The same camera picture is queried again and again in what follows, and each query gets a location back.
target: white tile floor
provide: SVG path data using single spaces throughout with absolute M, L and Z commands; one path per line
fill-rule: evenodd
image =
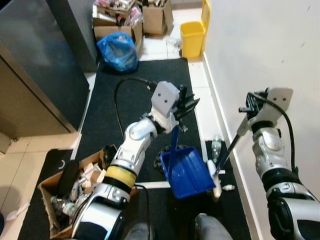
M 168 38 L 180 38 L 180 25 L 185 22 L 199 21 L 201 9 L 182 9 L 173 11 L 173 29 L 164 37 L 145 37 L 140 61 L 166 60 L 179 58 L 177 51 L 167 43 Z M 210 140 L 215 134 L 221 134 L 215 107 L 210 96 L 210 90 L 202 60 L 188 61 L 192 90 L 200 102 L 195 108 L 201 145 Z M 95 84 L 95 73 L 86 73 L 90 90 Z M 13 142 L 5 155 L 0 155 L 0 206 L 4 217 L 9 212 L 17 210 L 26 203 L 36 187 L 48 150 L 73 148 L 74 157 L 81 134 L 79 132 L 51 136 L 23 137 Z M 5 224 L 0 240 L 16 240 L 23 224 L 26 211 L 17 219 Z

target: black cable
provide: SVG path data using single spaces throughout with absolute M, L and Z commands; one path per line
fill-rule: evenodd
M 286 114 L 286 112 L 281 108 L 279 107 L 277 104 L 275 104 L 274 102 L 256 94 L 256 93 L 252 93 L 252 92 L 249 92 L 248 95 L 266 103 L 266 104 L 269 104 L 270 106 L 272 106 L 273 108 L 275 108 L 276 110 L 278 110 L 283 116 L 284 116 L 284 119 L 288 125 L 288 128 L 289 128 L 289 135 L 290 135 L 290 146 L 291 146 L 291 170 L 293 173 L 295 173 L 297 176 L 299 174 L 299 169 L 298 167 L 295 166 L 295 140 L 294 140 L 294 131 L 293 131 L 293 128 L 292 128 L 292 125 L 291 125 L 291 122 L 290 122 L 290 119 L 288 117 L 288 115 Z
M 148 189 L 140 184 L 135 184 L 136 187 L 140 187 L 143 188 L 143 190 L 145 191 L 145 195 L 146 195 L 146 220 L 147 220 L 147 227 L 148 227 L 148 238 L 147 240 L 150 240 L 150 214 L 149 214 L 149 193 L 148 193 Z
M 118 104 L 117 104 L 117 94 L 118 94 L 118 90 L 119 90 L 120 86 L 124 82 L 127 82 L 127 81 L 136 81 L 136 82 L 144 83 L 146 85 L 147 89 L 152 91 L 152 92 L 154 92 L 156 87 L 157 87 L 157 84 L 155 82 L 148 81 L 148 80 L 140 78 L 140 77 L 128 77 L 128 78 L 120 80 L 116 84 L 114 92 L 113 92 L 113 102 L 114 102 L 116 118 L 117 118 L 117 121 L 118 121 L 118 124 L 119 124 L 119 127 L 120 127 L 120 131 L 121 131 L 121 135 L 122 135 L 123 139 L 125 139 L 125 133 L 124 133 L 124 128 L 123 128 L 123 126 L 121 124 L 121 121 L 120 121 L 120 117 L 119 117 Z

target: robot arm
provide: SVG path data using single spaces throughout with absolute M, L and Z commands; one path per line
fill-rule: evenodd
M 152 108 L 141 120 L 125 130 L 124 142 L 108 167 L 103 182 L 96 186 L 73 225 L 72 238 L 77 240 L 118 239 L 124 218 L 122 211 L 130 201 L 145 152 L 161 133 L 170 133 L 190 113 L 199 99 L 187 96 L 187 88 L 176 88 L 161 81 L 152 95 Z
M 248 130 L 252 131 L 255 169 L 266 191 L 272 236 L 277 240 L 320 239 L 320 203 L 301 183 L 295 167 L 294 172 L 288 168 L 281 132 L 275 128 L 282 114 L 272 103 L 286 111 L 292 94 L 292 89 L 288 88 L 248 93 L 246 107 L 239 108 L 246 116 L 227 152 L 232 151 Z M 222 158 L 219 169 L 228 154 Z M 291 154 L 294 158 L 294 151 L 291 150 Z

